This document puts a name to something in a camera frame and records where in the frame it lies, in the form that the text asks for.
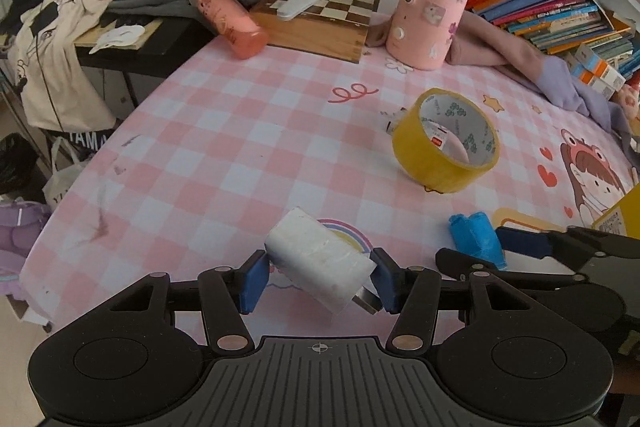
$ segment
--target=floor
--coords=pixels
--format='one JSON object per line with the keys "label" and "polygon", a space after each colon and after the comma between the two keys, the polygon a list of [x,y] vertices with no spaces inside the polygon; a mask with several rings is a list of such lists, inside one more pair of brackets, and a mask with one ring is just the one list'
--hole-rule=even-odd
{"label": "floor", "polygon": [[0,427],[35,427],[42,413],[27,380],[27,363],[45,338],[41,326],[21,323],[0,297]]}

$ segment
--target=gingham tablecloth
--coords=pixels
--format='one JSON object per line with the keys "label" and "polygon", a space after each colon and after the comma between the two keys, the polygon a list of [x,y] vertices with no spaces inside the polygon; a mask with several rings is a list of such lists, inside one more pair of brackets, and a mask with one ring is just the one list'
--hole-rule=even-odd
{"label": "gingham tablecloth", "polygon": [[[413,71],[384,48],[365,53],[351,64],[267,47],[240,61],[222,38],[200,50],[124,122],[55,211],[20,276],[31,303],[61,328],[149,272],[191,280],[237,267],[295,206],[364,251],[385,248],[401,266],[434,267],[434,253],[453,247],[452,214],[506,207],[581,225],[562,129],[599,147],[630,187],[625,157],[593,121],[497,71]],[[385,133],[381,112],[410,107],[430,87],[471,99],[499,132],[497,166],[457,194],[412,181]],[[273,271],[245,322],[255,339],[384,340],[395,319],[353,303],[334,316]],[[198,322],[178,315],[203,341]]]}

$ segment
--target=purple backpack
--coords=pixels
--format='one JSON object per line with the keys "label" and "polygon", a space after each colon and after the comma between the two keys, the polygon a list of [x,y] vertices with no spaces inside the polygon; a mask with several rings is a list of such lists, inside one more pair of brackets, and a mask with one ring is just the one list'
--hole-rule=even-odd
{"label": "purple backpack", "polygon": [[26,299],[18,277],[51,209],[33,201],[0,204],[0,295]]}

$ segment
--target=packing tape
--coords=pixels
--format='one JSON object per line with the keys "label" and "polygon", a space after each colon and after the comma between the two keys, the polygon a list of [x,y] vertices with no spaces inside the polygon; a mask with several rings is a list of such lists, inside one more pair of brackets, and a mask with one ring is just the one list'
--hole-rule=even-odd
{"label": "packing tape", "polygon": [[500,157],[498,134],[482,110],[444,89],[430,89],[418,98],[398,123],[392,142],[407,174],[443,194],[462,190]]}

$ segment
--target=pink bottle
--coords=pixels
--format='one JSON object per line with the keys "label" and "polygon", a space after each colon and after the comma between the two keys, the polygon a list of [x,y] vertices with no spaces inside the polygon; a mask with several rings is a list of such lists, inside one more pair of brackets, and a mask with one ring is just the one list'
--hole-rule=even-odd
{"label": "pink bottle", "polygon": [[400,0],[386,40],[387,51],[413,68],[437,70],[465,5],[466,0]]}
{"label": "pink bottle", "polygon": [[257,55],[269,42],[269,34],[251,19],[237,0],[189,1],[225,37],[238,58]]}

